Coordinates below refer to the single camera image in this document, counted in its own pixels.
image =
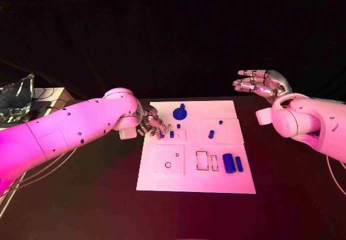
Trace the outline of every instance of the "dark table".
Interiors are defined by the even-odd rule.
[[[210,100],[233,100],[256,194],[136,191],[142,137],[119,140],[111,131],[17,191],[0,239],[346,239],[346,197],[325,156],[282,138],[272,125],[258,125],[255,111],[269,106],[263,98],[151,101]],[[344,169],[333,159],[330,164],[346,187]]]

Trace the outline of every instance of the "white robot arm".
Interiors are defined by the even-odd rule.
[[[142,108],[124,88],[0,131],[0,196],[28,169],[87,144],[111,129],[118,131],[121,139],[151,130],[149,135],[157,138],[165,134],[157,110],[151,106]]]
[[[271,107],[255,112],[259,125],[272,124],[285,138],[346,163],[346,105],[292,93],[285,77],[273,70],[240,70],[249,76],[232,85],[265,97]]]

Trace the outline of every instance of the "white board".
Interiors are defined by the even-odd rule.
[[[187,116],[175,120],[173,110],[180,104]],[[170,126],[162,139],[148,134],[144,137],[136,190],[255,194],[233,101],[151,102],[149,105]],[[233,159],[239,156],[243,172],[226,173],[223,154],[232,154]]]

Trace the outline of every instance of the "silver robotic hand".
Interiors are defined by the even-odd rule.
[[[157,109],[151,106],[142,106],[142,119],[138,124],[136,132],[141,136],[145,133],[149,133],[149,136],[161,138],[161,134],[164,135],[167,132],[164,121],[158,118]]]
[[[292,93],[285,77],[275,70],[240,70],[237,74],[249,77],[232,82],[233,89],[239,92],[252,92],[265,97],[269,104],[273,103],[278,97]]]

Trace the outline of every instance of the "plastic bag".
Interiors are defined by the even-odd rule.
[[[34,74],[0,87],[0,123],[14,123],[27,115],[34,94]]]

